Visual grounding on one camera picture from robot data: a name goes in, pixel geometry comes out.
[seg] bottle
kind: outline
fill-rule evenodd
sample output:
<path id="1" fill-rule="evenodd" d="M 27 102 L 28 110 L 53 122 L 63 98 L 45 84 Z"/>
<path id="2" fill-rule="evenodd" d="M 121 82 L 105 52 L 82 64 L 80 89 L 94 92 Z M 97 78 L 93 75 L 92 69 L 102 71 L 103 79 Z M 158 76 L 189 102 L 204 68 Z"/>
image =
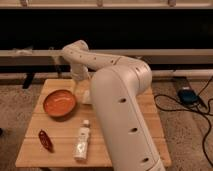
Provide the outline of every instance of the bottle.
<path id="1" fill-rule="evenodd" d="M 83 125 L 80 127 L 78 131 L 78 140 L 74 154 L 74 158 L 76 161 L 86 161 L 89 137 L 90 137 L 90 122 L 89 120 L 84 120 Z"/>

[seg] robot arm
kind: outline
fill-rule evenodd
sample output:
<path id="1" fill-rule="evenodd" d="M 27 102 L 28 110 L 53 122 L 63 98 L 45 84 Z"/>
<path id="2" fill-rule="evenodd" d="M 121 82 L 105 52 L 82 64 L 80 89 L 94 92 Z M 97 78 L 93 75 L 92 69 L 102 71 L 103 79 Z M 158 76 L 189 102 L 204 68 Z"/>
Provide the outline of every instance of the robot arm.
<path id="1" fill-rule="evenodd" d="M 164 171 L 136 96 L 151 84 L 149 66 L 133 58 L 91 53 L 84 41 L 67 45 L 63 57 L 98 70 L 91 81 L 91 99 L 115 171 Z"/>

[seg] bowl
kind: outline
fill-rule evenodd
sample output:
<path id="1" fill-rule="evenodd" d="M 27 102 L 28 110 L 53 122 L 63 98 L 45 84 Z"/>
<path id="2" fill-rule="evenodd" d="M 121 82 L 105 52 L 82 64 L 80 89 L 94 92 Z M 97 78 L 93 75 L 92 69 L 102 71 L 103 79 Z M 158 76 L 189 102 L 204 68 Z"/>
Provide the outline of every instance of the bowl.
<path id="1" fill-rule="evenodd" d="M 52 117 L 65 116 L 75 108 L 76 97 L 69 90 L 56 90 L 44 100 L 43 108 Z"/>

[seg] floor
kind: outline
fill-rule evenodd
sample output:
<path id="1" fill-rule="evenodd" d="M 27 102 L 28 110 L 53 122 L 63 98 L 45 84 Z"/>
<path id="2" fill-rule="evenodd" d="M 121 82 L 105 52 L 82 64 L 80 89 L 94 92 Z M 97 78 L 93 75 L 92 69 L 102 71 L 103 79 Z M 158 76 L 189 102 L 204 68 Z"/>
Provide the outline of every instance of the floor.
<path id="1" fill-rule="evenodd" d="M 0 171 L 40 170 L 16 168 L 15 161 L 42 84 L 46 78 L 57 78 L 57 75 L 36 74 L 33 84 L 28 89 L 22 89 L 24 78 L 24 74 L 0 74 L 0 126 L 4 129 L 4 134 L 0 137 Z M 194 78 L 190 79 L 190 84 L 196 92 L 199 92 L 207 80 L 208 78 Z M 154 79 L 152 89 L 155 95 L 163 93 L 177 98 L 171 79 Z M 202 98 L 207 100 L 212 96 L 213 83 L 203 92 Z M 157 103 L 164 108 L 179 107 L 165 98 L 160 98 Z M 206 121 L 189 112 L 159 110 L 159 114 L 172 159 L 172 166 L 167 168 L 167 171 L 210 170 L 211 166 L 204 157 L 201 146 L 202 137 L 207 130 Z M 207 151 L 213 160 L 212 141 L 211 133 L 207 142 Z"/>

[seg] chili pepper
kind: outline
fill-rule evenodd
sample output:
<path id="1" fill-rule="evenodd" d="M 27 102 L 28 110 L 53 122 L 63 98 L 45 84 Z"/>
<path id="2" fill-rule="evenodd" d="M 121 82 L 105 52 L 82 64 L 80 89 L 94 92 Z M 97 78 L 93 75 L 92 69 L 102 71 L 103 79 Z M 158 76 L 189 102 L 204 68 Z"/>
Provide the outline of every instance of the chili pepper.
<path id="1" fill-rule="evenodd" d="M 38 134 L 39 139 L 41 141 L 41 144 L 43 145 L 44 148 L 46 148 L 49 152 L 53 152 L 53 144 L 47 135 L 47 133 L 43 130 L 41 130 Z"/>

